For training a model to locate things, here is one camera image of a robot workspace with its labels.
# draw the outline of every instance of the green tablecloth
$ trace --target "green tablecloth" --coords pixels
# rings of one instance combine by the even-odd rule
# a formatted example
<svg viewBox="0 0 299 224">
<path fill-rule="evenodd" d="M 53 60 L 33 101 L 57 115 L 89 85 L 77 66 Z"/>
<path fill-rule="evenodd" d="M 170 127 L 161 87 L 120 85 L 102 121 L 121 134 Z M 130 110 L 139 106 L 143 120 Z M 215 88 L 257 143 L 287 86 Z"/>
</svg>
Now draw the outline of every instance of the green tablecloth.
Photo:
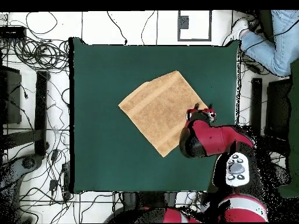
<svg viewBox="0 0 299 224">
<path fill-rule="evenodd" d="M 288 95 L 291 104 L 288 130 L 291 152 L 287 163 L 292 181 L 289 185 L 280 187 L 283 197 L 299 197 L 299 59 L 291 64 L 291 72 L 293 85 Z"/>
<path fill-rule="evenodd" d="M 215 157 L 162 156 L 118 104 L 134 89 L 179 71 L 217 124 L 234 124 L 237 48 L 86 45 L 74 38 L 74 191 L 206 190 Z"/>
</svg>

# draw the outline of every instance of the white sneaker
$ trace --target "white sneaker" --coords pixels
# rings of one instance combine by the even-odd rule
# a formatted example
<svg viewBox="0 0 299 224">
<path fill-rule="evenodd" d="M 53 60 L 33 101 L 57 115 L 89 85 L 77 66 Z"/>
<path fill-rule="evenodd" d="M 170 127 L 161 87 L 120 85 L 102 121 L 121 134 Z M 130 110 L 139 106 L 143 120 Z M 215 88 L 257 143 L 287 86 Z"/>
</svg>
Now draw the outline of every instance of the white sneaker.
<svg viewBox="0 0 299 224">
<path fill-rule="evenodd" d="M 232 25 L 232 31 L 229 36 L 227 36 L 223 42 L 223 44 L 227 44 L 230 41 L 233 40 L 240 40 L 240 33 L 241 31 L 248 29 L 248 20 L 246 18 L 240 18 L 238 19 L 234 25 Z"/>
</svg>

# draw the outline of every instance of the floor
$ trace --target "floor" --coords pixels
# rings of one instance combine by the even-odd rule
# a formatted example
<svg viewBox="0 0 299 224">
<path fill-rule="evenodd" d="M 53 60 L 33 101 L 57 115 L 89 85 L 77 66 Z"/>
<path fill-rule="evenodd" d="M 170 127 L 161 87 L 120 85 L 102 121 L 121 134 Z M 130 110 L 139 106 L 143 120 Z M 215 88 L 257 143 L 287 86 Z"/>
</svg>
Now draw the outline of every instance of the floor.
<svg viewBox="0 0 299 224">
<path fill-rule="evenodd" d="M 212 12 L 212 26 L 211 26 L 211 41 L 190 41 L 178 42 L 178 12 L 177 11 L 157 11 L 146 10 L 143 12 L 109 12 L 110 16 L 120 26 L 123 36 L 127 39 L 128 45 L 175 45 L 175 44 L 193 44 L 193 45 L 211 45 L 221 46 L 224 38 L 230 32 L 231 28 L 231 10 L 213 10 Z M 57 19 L 55 26 L 54 17 L 48 12 L 31 13 L 27 18 L 27 25 L 34 32 L 27 32 L 27 36 L 37 40 L 37 38 L 48 40 L 67 40 L 69 37 L 80 37 L 87 44 L 124 44 L 124 38 L 120 35 L 119 29 L 111 22 L 106 12 L 52 12 Z M 10 13 L 10 25 L 25 25 L 27 13 Z M 208 20 L 200 18 L 200 13 L 190 13 L 190 22 L 192 20 L 201 20 L 202 31 L 198 32 L 196 26 L 192 22 L 194 36 L 192 33 L 185 33 L 184 37 L 195 37 L 197 39 L 204 39 L 208 30 Z M 234 12 L 234 20 L 244 16 L 244 14 Z M 58 45 L 60 41 L 53 41 L 53 44 Z M 8 61 L 4 61 L 4 65 L 20 70 L 22 74 L 22 86 L 28 95 L 28 99 L 21 94 L 21 106 L 31 124 L 34 126 L 34 106 L 35 106 L 35 83 L 36 73 L 33 69 L 20 62 L 15 55 L 8 55 Z M 241 71 L 244 71 L 244 66 L 241 65 Z M 250 92 L 251 79 L 253 77 L 263 78 L 263 101 L 266 101 L 267 84 L 271 81 L 276 81 L 278 78 L 274 75 L 255 75 L 251 71 L 241 73 L 242 88 L 241 88 L 241 102 L 240 124 L 248 123 L 250 118 Z M 68 71 L 51 74 L 51 83 L 48 83 L 48 123 L 47 123 L 47 141 L 50 144 L 49 152 L 53 147 L 64 151 L 65 157 L 59 157 L 60 161 L 56 163 L 57 171 L 54 174 L 48 175 L 47 165 L 44 160 L 42 166 L 28 174 L 22 183 L 21 205 L 24 211 L 29 211 L 39 217 L 37 223 L 102 223 L 112 213 L 112 208 L 120 208 L 121 203 L 118 197 L 112 192 L 85 192 L 81 195 L 74 195 L 70 200 L 67 208 L 65 205 L 51 204 L 49 197 L 42 192 L 51 196 L 48 192 L 49 182 L 51 177 L 58 177 L 61 170 L 61 165 L 64 160 L 69 161 L 69 115 L 66 104 L 61 100 L 61 93 L 69 88 Z M 63 99 L 65 102 L 69 100 L 68 90 L 64 93 Z M 265 112 L 267 104 L 263 103 L 262 109 L 262 125 L 265 126 Z M 22 113 L 22 122 L 20 124 L 11 124 L 5 126 L 5 132 L 13 133 L 21 130 L 30 130 L 30 124 L 26 119 L 25 114 Z M 23 148 L 22 146 L 8 150 L 6 160 L 14 157 L 17 152 Z M 23 148 L 18 155 L 25 155 L 34 152 L 33 145 Z M 57 191 L 57 195 L 53 195 L 55 200 L 62 200 L 61 193 Z M 186 202 L 187 192 L 179 192 L 176 203 L 181 206 Z M 23 213 L 23 216 L 29 216 L 28 213 Z"/>
</svg>

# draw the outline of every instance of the beige towel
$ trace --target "beige towel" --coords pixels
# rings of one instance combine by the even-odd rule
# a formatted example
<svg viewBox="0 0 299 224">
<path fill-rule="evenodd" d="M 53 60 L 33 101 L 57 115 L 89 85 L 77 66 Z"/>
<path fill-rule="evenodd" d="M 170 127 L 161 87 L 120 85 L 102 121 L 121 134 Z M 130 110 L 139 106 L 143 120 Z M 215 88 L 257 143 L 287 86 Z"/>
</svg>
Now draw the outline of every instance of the beige towel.
<svg viewBox="0 0 299 224">
<path fill-rule="evenodd" d="M 207 108 L 180 72 L 173 71 L 143 83 L 119 107 L 165 157 L 179 145 L 186 111 L 196 103 L 199 109 Z"/>
</svg>

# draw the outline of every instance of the jeans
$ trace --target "jeans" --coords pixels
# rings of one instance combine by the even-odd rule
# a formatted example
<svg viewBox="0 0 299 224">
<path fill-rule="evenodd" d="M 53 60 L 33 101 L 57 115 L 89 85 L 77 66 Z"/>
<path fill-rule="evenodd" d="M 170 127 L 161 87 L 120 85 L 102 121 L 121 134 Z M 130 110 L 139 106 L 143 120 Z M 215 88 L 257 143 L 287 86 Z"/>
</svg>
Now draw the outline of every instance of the jeans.
<svg viewBox="0 0 299 224">
<path fill-rule="evenodd" d="M 299 19 L 299 10 L 271 10 L 271 13 L 274 35 L 288 30 Z M 249 48 L 263 40 L 262 36 L 250 31 L 241 38 L 241 50 L 271 73 L 289 76 L 291 63 L 299 58 L 299 23 L 287 33 L 275 36 L 275 44 L 266 40 Z"/>
</svg>

